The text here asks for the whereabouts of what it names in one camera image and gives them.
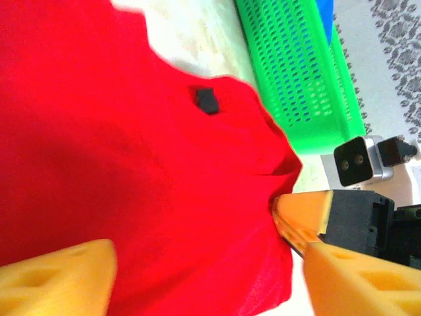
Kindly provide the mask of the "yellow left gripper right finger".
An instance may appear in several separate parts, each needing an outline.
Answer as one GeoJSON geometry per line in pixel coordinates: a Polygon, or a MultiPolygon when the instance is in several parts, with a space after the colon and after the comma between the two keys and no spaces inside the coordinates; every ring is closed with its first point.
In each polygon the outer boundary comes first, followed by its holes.
{"type": "Polygon", "coordinates": [[[303,273],[315,316],[421,316],[421,271],[309,243],[303,273]]]}

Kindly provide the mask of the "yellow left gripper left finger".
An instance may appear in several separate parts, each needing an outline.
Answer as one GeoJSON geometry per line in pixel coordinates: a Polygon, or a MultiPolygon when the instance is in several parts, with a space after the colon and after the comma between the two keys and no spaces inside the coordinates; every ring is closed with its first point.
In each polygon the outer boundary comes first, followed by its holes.
{"type": "Polygon", "coordinates": [[[117,271],[110,240],[0,267],[0,316],[106,316],[117,271]]]}

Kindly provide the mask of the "red printed t-shirt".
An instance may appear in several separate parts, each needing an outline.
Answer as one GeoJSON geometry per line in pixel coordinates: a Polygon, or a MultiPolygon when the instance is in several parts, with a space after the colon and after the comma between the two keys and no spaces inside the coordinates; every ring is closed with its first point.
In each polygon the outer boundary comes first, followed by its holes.
{"type": "Polygon", "coordinates": [[[255,90],[150,47],[110,0],[0,0],[0,265],[112,240],[107,316],[255,316],[291,295],[272,202],[301,162],[255,90]]]}

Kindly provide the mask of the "green plastic basket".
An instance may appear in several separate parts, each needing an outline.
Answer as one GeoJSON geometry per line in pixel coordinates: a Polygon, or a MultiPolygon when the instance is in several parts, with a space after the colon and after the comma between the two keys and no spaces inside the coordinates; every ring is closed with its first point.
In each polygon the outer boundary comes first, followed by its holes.
{"type": "Polygon", "coordinates": [[[262,104],[302,154],[366,133],[337,32],[316,0],[235,0],[262,104]]]}

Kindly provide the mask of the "blue garment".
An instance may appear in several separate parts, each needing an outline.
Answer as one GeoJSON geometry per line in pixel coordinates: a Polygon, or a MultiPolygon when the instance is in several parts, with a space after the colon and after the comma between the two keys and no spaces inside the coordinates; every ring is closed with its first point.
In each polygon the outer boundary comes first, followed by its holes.
{"type": "Polygon", "coordinates": [[[316,0],[316,6],[320,14],[323,29],[326,35],[328,45],[331,46],[334,34],[336,33],[335,26],[335,0],[316,0]]]}

